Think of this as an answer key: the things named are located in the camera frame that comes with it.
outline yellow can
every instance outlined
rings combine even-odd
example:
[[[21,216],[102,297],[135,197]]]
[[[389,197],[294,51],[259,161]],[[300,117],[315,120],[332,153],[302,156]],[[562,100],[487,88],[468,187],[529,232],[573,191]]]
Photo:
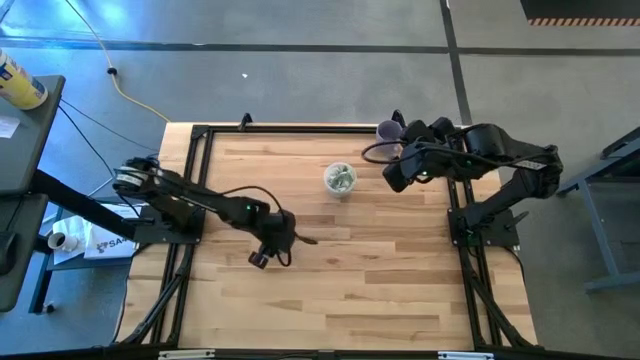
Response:
[[[19,109],[31,110],[42,105],[48,95],[42,83],[0,49],[0,96]]]

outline concrete floor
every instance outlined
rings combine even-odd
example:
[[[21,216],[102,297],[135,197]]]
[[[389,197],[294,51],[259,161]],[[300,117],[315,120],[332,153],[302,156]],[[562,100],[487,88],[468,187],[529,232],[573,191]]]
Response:
[[[445,46],[437,0],[77,1],[105,39],[166,43]],[[640,48],[640,28],[534,28],[518,0],[449,1],[459,46]],[[63,1],[16,0],[4,36],[91,39]],[[4,48],[35,75],[62,74],[63,97],[114,130],[156,148],[164,123],[121,99],[100,51]],[[448,55],[112,51],[123,89],[174,121],[377,123],[400,108],[409,118],[460,123]],[[563,178],[640,124],[638,57],[462,56],[474,123],[514,138],[556,144]],[[150,151],[123,142],[70,112],[111,166]],[[88,193],[108,174],[64,117],[40,168]],[[98,195],[109,195],[103,189]],[[640,287],[586,295],[606,272],[581,199],[527,200],[519,225],[527,291],[539,341],[557,350],[640,356]],[[16,308],[0,314],[0,354],[106,345],[126,268],[55,273],[50,315],[27,314],[34,256]]]

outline wooden table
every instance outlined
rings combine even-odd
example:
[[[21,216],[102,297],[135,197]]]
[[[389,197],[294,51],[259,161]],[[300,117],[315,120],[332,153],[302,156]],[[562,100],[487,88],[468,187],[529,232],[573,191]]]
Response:
[[[167,125],[162,167],[182,173],[192,125]],[[394,193],[382,166],[360,158],[372,141],[372,135],[358,134],[215,135],[207,187],[263,186],[296,215],[297,231],[320,243],[296,242],[291,267],[274,260],[260,271],[247,262],[259,242],[208,214],[194,257],[181,348],[472,348],[460,262],[448,235],[446,182]],[[331,198],[323,185],[324,169],[335,161],[357,170],[355,191],[345,200]],[[500,186],[497,172],[473,186],[479,201],[490,196]],[[259,191],[244,195],[270,201]],[[156,300],[166,252],[167,246],[154,245],[133,260],[119,339]],[[504,249],[488,248],[487,261],[497,303],[535,343],[516,260]],[[484,307],[479,313],[488,339]],[[165,332],[172,305],[167,314]]]

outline yellow cable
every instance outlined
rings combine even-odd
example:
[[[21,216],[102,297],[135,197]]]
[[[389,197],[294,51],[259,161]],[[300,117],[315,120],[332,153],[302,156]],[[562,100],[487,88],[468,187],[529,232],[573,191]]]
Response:
[[[82,19],[82,21],[85,23],[85,25],[87,25],[87,27],[89,28],[89,30],[91,30],[91,33],[93,33],[93,36],[96,38],[96,41],[98,41],[98,44],[100,44],[100,47],[102,48],[102,51],[104,52],[104,56],[107,58],[107,63],[109,64],[110,68],[114,68],[113,63],[111,62],[111,58],[109,57],[109,53],[107,52],[107,48],[104,46],[104,44],[102,43],[102,40],[100,40],[100,37],[98,36],[98,34],[96,34],[96,32],[93,30],[93,28],[91,27],[91,25],[89,25],[89,22],[84,18],[84,16],[82,16],[82,14],[80,14],[80,12],[69,2],[69,0],[65,0],[66,3],[71,7],[71,9],[80,17],[80,19]],[[113,82],[113,86],[116,88],[116,90],[118,91],[118,94],[120,94],[123,98],[131,101],[132,103],[141,106],[149,111],[151,111],[152,113],[158,115],[158,117],[162,118],[164,121],[170,123],[171,120],[169,120],[168,117],[166,117],[165,115],[163,115],[161,112],[159,112],[158,110],[152,108],[151,106],[144,104],[132,97],[130,97],[129,95],[125,94],[122,90],[120,90],[120,86],[118,85],[118,81],[116,80],[116,74],[110,74],[111,75],[111,80]]]

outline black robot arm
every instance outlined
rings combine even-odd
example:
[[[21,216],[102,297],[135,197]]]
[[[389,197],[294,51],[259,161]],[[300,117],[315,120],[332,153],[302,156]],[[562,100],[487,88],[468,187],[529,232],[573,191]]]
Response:
[[[547,198],[558,188],[562,162],[557,147],[540,147],[512,139],[502,128],[479,124],[457,130],[447,118],[427,126],[416,120],[407,126],[398,143],[403,149],[392,161],[365,160],[388,164],[383,176],[396,192],[413,182],[425,183],[436,177],[455,181],[479,179],[499,167],[515,168],[513,178],[484,202],[461,209],[460,224],[465,231],[490,222],[525,198]]]
[[[160,168],[155,159],[130,159],[116,169],[116,173],[113,184],[116,193],[147,202],[160,212],[162,222],[168,224],[171,231],[184,231],[195,212],[205,209],[231,227],[247,231],[260,240],[260,249],[249,257],[251,264],[264,269],[269,257],[280,257],[280,254],[288,257],[284,266],[291,263],[291,247],[296,238],[296,220],[291,212],[280,208],[271,213],[265,202],[209,190],[176,172]],[[302,240],[313,243],[306,238]]]

